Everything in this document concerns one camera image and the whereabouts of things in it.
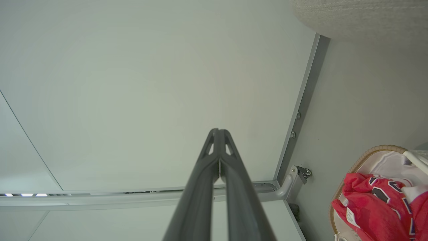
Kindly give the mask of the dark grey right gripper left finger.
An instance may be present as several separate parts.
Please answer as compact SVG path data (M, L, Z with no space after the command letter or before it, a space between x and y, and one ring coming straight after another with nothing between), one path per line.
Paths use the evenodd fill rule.
M213 185L220 173L219 131L208 133L163 241L210 241Z

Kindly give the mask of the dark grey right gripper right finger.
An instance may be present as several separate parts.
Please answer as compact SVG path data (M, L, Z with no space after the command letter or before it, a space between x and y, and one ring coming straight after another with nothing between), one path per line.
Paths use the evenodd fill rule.
M226 182L229 241L277 241L231 133L220 130L221 177Z

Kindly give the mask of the red jersey with large letters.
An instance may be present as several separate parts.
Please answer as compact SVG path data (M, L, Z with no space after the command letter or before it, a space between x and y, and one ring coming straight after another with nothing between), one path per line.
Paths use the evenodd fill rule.
M410 186L405 179L349 173L342 188L347 204L331 204L362 241L414 241L412 209L403 192Z

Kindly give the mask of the red jersey with small print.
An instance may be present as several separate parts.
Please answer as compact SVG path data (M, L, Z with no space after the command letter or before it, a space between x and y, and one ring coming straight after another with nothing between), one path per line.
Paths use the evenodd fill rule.
M428 241L428 191L411 202L415 238L413 241Z

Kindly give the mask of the grey couch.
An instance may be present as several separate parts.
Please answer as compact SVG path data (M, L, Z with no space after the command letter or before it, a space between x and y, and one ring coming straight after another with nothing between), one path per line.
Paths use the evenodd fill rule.
M416 47L428 42L428 0L290 0L304 25L331 39Z

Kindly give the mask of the grey curved post foot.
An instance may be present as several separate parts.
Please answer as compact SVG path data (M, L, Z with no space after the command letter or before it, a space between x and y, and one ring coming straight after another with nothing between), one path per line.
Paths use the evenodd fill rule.
M287 200L298 179L299 168L298 166L292 166L289 173L285 176L285 180L282 185L279 185L276 181L273 183L262 183L263 188L265 188L267 192L258 193L260 201L270 202Z

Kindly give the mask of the grey metal partition post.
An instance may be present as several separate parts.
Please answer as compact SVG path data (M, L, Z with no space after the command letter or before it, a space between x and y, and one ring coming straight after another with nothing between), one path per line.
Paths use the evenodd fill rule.
M264 182L253 183L258 193L267 192ZM142 193L95 193L47 196L0 196L0 211L59 211L59 210L91 210L119 209L144 206L175 205L181 198L183 190L160 190ZM213 200L225 201L226 188L213 189Z

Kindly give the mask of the grey metal partition floor rail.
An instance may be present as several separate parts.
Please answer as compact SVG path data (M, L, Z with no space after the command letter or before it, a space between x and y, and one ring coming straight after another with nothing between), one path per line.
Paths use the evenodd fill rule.
M299 134L303 128L303 123L308 113L309 105L318 82L319 74L322 69L329 44L330 38L319 33L315 34L311 52L309 54L309 60L305 68L303 83L298 93L298 100L296 104L294 104L292 119L289 124L289 129L287 131L277 169L274 174L273 182L276 181L279 185L283 184L286 171L290 166L291 157L296 143L298 142ZM301 119L296 119L297 112L301 113ZM295 139L290 138L291 131L295 131L297 134Z

